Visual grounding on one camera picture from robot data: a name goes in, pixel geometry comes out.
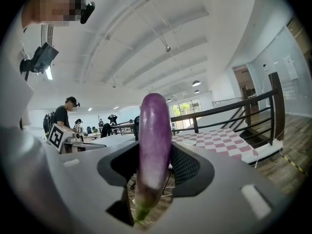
chair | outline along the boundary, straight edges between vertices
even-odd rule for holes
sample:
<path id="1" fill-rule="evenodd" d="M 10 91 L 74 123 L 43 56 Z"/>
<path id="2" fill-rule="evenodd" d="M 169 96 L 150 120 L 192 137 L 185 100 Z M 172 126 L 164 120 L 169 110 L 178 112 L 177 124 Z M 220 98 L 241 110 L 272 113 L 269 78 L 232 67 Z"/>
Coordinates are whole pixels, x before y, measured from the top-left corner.
<path id="1" fill-rule="evenodd" d="M 92 131 L 91 131 L 91 127 L 87 127 L 87 134 L 91 134 Z"/>

wooden floor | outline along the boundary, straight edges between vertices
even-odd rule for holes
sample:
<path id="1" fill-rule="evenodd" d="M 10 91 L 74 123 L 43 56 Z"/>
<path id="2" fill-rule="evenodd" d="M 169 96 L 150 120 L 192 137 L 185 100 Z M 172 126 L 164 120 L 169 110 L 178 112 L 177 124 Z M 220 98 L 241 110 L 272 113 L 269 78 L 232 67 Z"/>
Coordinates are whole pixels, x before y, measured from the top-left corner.
<path id="1" fill-rule="evenodd" d="M 269 115 L 270 113 L 263 112 L 260 116 L 253 116 L 252 124 Z M 309 172 L 312 165 L 312 118 L 286 115 L 285 120 L 282 154 Z M 261 132 L 269 127 L 270 121 L 267 121 L 254 129 Z M 296 193 L 306 178 L 280 154 L 258 163 L 257 170 L 289 195 Z"/>
<path id="2" fill-rule="evenodd" d="M 135 213 L 135 205 L 133 203 L 133 199 L 135 198 L 135 191 L 131 190 L 130 187 L 133 182 L 136 180 L 136 175 L 134 175 L 130 181 L 128 182 L 128 197 L 129 197 L 129 204 L 131 213 L 134 218 Z M 170 207 L 172 202 L 172 190 L 175 187 L 175 176 L 171 175 L 170 179 L 166 185 L 166 189 L 164 190 L 163 196 L 161 197 L 159 203 L 150 211 L 144 221 L 142 222 L 135 222 L 134 228 L 138 230 L 145 231 L 149 229 L 163 214 L 164 212 Z"/>
<path id="3" fill-rule="evenodd" d="M 252 123 L 269 117 L 270 114 L 263 112 L 261 115 L 252 117 Z M 270 122 L 265 122 L 254 129 L 261 131 L 270 127 Z M 284 148 L 282 153 L 291 159 L 295 164 L 309 171 L 312 165 L 312 118 L 286 115 L 284 135 Z M 305 175 L 298 169 L 286 161 L 279 153 L 274 156 L 259 162 L 257 170 L 269 180 L 271 180 L 277 187 L 279 187 L 285 194 L 292 195 L 300 188 L 305 180 Z M 134 191 L 130 189 L 131 184 L 135 181 L 132 177 L 128 183 L 128 196 L 132 213 L 134 214 L 135 205 L 132 202 L 134 199 Z M 167 187 L 174 187 L 174 175 L 171 175 Z M 152 209 L 146 219 L 142 222 L 135 222 L 134 228 L 138 230 L 149 229 L 166 211 L 172 202 L 172 188 L 167 188 L 159 204 Z"/>

black metal railing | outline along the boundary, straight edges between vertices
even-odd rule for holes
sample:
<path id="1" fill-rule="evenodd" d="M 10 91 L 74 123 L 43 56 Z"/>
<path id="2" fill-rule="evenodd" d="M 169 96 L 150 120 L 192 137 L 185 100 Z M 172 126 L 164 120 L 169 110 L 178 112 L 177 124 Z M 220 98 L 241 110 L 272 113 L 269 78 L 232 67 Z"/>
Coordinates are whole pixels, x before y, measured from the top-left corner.
<path id="1" fill-rule="evenodd" d="M 252 136 L 248 136 L 245 139 L 250 139 L 252 137 L 260 136 L 263 133 L 266 133 L 266 132 L 270 131 L 271 132 L 270 133 L 270 138 L 264 139 L 263 141 L 257 143 L 256 146 L 259 146 L 259 145 L 261 145 L 263 143 L 267 143 L 267 142 L 269 142 L 270 145 L 272 145 L 273 140 L 274 140 L 274 121 L 275 121 L 273 97 L 274 97 L 274 100 L 276 101 L 277 96 L 283 96 L 283 94 L 281 92 L 281 88 L 280 89 L 273 88 L 271 91 L 266 92 L 264 94 L 261 94 L 259 96 L 256 96 L 256 97 L 253 97 L 253 98 L 250 98 L 250 99 L 246 99 L 246 100 L 243 100 L 243 101 L 239 101 L 239 102 L 236 102 L 236 103 L 233 103 L 233 104 L 229 104 L 229 105 L 226 105 L 226 106 L 223 106 L 223 107 L 213 108 L 213 109 L 210 109 L 210 110 L 207 110 L 207 111 L 193 113 L 193 114 L 184 115 L 184 116 L 172 117 L 171 118 L 171 122 L 177 122 L 177 121 L 181 121 L 181 120 L 192 119 L 193 120 L 193 125 L 194 125 L 192 128 L 173 129 L 172 132 L 175 133 L 175 132 L 180 132 L 180 131 L 194 130 L 195 133 L 199 133 L 199 129 L 213 127 L 213 126 L 217 126 L 217 125 L 222 125 L 221 128 L 224 128 L 229 123 L 232 123 L 230 125 L 230 128 L 231 128 L 231 127 L 234 126 L 234 124 L 236 122 L 239 121 L 239 123 L 233 129 L 233 131 L 237 133 L 237 132 L 241 132 L 241 131 L 245 131 L 247 129 L 253 128 L 255 126 L 258 126 L 258 125 L 260 125 L 262 123 L 265 123 L 265 122 L 270 120 L 271 121 L 270 128 L 265 129 L 265 130 L 261 131 L 260 133 L 256 133 L 256 134 L 254 134 Z M 251 104 L 252 103 L 256 103 L 258 101 L 261 101 L 261 100 L 264 100 L 264 99 L 269 99 L 270 106 L 266 107 L 264 109 L 258 110 L 256 112 L 250 113 L 250 106 L 251 106 Z M 197 123 L 197 118 L 198 117 L 205 117 L 205 116 L 210 116 L 210 115 L 214 115 L 214 114 L 219 114 L 219 113 L 226 112 L 226 111 L 233 110 L 233 109 L 237 109 L 237 111 L 234 113 L 234 115 L 229 120 L 225 120 L 225 121 L 222 121 L 222 122 L 218 122 L 218 123 L 214 123 L 214 124 L 210 124 L 210 125 L 205 125 L 205 126 L 198 126 L 198 123 Z M 241 110 L 242 110 L 242 112 L 240 113 L 240 115 L 238 117 L 236 117 L 237 114 Z M 260 114 L 260 113 L 262 113 L 264 111 L 267 111 L 267 110 L 270 110 L 270 112 L 271 112 L 270 113 L 270 117 L 268 117 L 268 118 L 266 118 L 264 120 L 261 120 L 261 121 L 259 121 L 257 123 L 251 124 L 251 116 Z M 243 128 L 238 128 L 242 124 L 242 122 L 245 121 L 245 120 L 247 122 L 247 126 L 243 127 Z"/>
<path id="2" fill-rule="evenodd" d="M 233 100 L 233 99 L 223 99 L 223 100 L 216 100 L 216 101 L 213 101 L 213 107 L 217 106 L 218 104 L 222 103 L 222 102 L 226 102 L 226 101 L 229 101 L 229 100 Z"/>
<path id="3" fill-rule="evenodd" d="M 112 129 L 117 130 L 117 132 L 113 132 L 113 134 L 121 134 L 121 135 L 134 134 L 134 131 L 133 131 L 134 123 L 129 123 L 129 124 L 125 124 L 125 123 L 129 123 L 129 121 L 111 126 Z"/>

eggplant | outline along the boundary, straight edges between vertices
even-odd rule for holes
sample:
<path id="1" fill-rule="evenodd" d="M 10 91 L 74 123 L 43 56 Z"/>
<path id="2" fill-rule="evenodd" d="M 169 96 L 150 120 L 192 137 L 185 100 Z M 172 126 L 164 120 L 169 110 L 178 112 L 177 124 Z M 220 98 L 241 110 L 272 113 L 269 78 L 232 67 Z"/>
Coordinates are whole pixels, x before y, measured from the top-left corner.
<path id="1" fill-rule="evenodd" d="M 135 219 L 142 221 L 160 200 L 171 156 L 171 127 L 166 99 L 148 94 L 139 123 L 139 166 L 136 176 Z"/>

red and white checkered tablecloth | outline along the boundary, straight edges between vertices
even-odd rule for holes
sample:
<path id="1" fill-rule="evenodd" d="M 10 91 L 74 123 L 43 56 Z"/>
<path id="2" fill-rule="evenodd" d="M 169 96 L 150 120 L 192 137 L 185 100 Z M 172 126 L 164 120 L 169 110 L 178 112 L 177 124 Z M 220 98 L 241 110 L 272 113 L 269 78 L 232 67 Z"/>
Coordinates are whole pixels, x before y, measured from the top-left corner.
<path id="1" fill-rule="evenodd" d="M 242 161 L 258 155 L 258 152 L 253 147 L 229 128 L 208 133 L 172 136 L 172 141 L 175 142 L 186 140 L 195 140 L 196 147 L 231 156 Z"/>

